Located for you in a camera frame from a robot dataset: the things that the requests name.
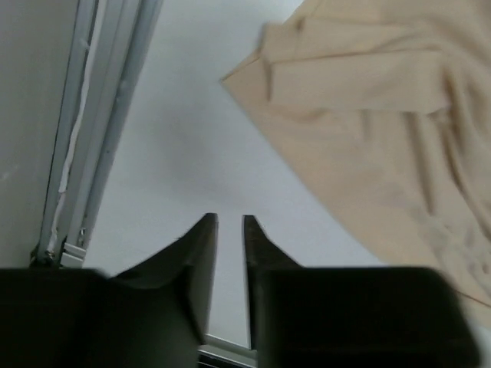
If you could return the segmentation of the beige trousers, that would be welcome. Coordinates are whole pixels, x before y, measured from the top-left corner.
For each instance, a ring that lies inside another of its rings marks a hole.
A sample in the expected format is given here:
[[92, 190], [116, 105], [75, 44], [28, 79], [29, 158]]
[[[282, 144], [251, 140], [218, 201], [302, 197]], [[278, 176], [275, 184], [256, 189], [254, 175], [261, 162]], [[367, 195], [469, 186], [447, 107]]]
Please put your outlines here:
[[223, 83], [364, 247], [489, 306], [488, 1], [306, 1]]

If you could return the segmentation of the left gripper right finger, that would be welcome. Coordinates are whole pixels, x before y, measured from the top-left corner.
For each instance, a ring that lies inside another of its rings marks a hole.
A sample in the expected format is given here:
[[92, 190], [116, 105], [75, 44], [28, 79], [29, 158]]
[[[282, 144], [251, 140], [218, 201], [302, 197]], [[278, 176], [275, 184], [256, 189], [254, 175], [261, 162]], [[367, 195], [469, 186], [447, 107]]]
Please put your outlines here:
[[268, 269], [300, 268], [301, 265], [268, 238], [254, 215], [242, 217], [242, 244], [245, 255], [250, 349], [256, 350], [259, 275]]

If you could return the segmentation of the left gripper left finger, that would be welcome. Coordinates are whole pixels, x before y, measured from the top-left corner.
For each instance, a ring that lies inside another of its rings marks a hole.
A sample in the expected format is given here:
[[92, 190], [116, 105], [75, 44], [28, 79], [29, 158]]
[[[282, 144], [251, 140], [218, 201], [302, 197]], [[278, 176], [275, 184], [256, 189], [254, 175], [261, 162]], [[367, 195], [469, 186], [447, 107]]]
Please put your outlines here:
[[155, 292], [172, 287], [201, 345], [205, 343], [209, 325], [218, 227], [218, 215], [206, 213], [174, 243], [113, 278], [139, 291]]

